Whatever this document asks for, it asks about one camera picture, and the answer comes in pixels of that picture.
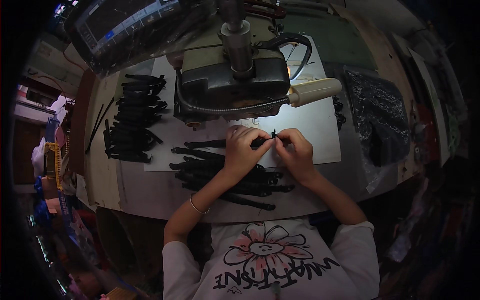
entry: white t-shirt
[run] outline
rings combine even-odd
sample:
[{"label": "white t-shirt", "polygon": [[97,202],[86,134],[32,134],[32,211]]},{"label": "white t-shirt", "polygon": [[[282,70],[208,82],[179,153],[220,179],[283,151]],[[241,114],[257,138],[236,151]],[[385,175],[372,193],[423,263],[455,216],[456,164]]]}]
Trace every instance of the white t-shirt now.
[{"label": "white t-shirt", "polygon": [[187,246],[163,248],[165,300],[365,299],[378,296],[373,225],[341,225],[330,249],[307,219],[212,225],[202,273]]}]

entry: hand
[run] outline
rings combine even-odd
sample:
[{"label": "hand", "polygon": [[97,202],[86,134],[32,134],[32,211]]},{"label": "hand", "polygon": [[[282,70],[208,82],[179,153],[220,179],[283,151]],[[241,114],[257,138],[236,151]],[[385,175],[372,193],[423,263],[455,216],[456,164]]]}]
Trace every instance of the hand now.
[{"label": "hand", "polygon": [[[295,152],[287,151],[280,140],[287,140],[287,144],[293,144]],[[308,185],[315,180],[318,172],[313,166],[313,146],[305,139],[298,129],[285,129],[277,134],[276,151],[287,165],[293,177],[301,184]]]},{"label": "hand", "polygon": [[[258,137],[270,140],[266,141],[257,150],[252,150],[250,145]],[[225,174],[231,176],[237,184],[253,169],[274,142],[275,140],[271,139],[270,135],[263,130],[241,125],[230,127],[227,130]]]}]

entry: flower print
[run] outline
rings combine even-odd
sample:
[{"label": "flower print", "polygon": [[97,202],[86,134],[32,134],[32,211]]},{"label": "flower print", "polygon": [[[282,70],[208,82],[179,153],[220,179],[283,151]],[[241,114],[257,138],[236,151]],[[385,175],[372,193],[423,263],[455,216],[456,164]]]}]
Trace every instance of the flower print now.
[{"label": "flower print", "polygon": [[291,269],[293,260],[312,259],[310,252],[301,248],[303,235],[290,236],[281,226],[266,232],[265,223],[251,223],[233,243],[224,256],[227,265],[243,265],[243,271],[254,281],[261,282],[265,274],[279,278]]}]

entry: left hand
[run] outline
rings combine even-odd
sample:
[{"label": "left hand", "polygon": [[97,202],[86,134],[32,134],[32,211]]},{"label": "left hand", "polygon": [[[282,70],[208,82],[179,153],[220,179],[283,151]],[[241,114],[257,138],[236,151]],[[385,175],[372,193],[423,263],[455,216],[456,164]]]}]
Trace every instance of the left hand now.
[{"label": "left hand", "polygon": [[[252,150],[250,145],[257,138],[270,139],[257,150]],[[245,177],[260,158],[274,144],[275,139],[258,128],[247,128],[242,125],[232,126],[227,130],[227,148],[225,154],[224,171],[227,176],[235,180],[235,184]]]}]

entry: white plastic bag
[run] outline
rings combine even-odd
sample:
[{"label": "white plastic bag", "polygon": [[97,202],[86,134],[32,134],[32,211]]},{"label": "white plastic bag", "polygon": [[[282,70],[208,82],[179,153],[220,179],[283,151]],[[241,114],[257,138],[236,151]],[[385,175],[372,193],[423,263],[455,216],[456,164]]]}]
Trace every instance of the white plastic bag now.
[{"label": "white plastic bag", "polygon": [[43,166],[45,165],[45,138],[42,138],[40,145],[35,147],[32,152],[33,174],[35,178],[43,175]]}]

